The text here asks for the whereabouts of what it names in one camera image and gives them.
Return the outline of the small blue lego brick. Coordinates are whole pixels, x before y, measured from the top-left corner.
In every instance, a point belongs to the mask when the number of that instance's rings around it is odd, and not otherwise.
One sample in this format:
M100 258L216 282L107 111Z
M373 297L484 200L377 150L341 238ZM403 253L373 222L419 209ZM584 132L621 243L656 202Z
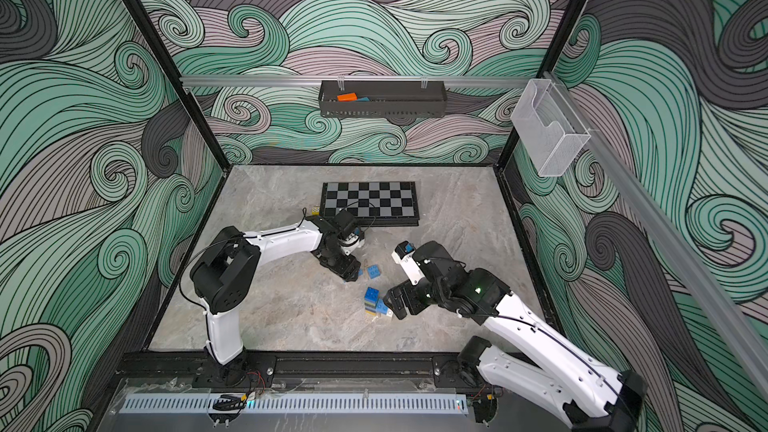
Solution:
M381 275L381 271L378 265L371 265L367 268L368 276L371 279L377 278Z

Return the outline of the blue square lego brick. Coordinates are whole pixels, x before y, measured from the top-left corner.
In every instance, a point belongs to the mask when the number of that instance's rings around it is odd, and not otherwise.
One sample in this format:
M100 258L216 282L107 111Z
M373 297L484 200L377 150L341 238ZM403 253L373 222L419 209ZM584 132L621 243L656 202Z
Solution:
M364 295L364 303L375 307L379 301L379 290L368 287Z

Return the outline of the blue long lego brick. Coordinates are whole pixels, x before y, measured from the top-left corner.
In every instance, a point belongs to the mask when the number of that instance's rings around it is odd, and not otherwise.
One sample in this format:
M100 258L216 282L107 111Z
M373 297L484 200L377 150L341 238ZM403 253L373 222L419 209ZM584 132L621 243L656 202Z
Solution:
M376 312L380 315L386 316L387 311L390 310L385 303L379 299L376 304Z

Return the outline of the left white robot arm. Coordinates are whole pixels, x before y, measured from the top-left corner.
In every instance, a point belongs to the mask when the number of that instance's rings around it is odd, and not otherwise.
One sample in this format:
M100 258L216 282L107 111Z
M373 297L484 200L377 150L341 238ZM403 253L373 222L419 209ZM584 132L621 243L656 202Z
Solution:
M189 273L204 309L206 349L215 362L228 366L244 354L238 308L261 265L309 253L343 281L354 282L361 268L354 252L365 245L365 232L346 210L331 218L303 216L270 230L222 229Z

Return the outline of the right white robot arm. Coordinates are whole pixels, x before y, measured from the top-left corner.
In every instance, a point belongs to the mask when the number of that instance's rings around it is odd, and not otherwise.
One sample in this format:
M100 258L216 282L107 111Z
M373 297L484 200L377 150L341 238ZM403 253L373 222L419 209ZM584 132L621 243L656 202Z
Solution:
M474 336L458 355L466 382L513 392L573 431L636 429L647 392L638 373L618 371L581 350L492 272L467 269L435 241L420 247L404 241L392 258L406 279L383 302L398 319L437 306L486 328L525 356Z

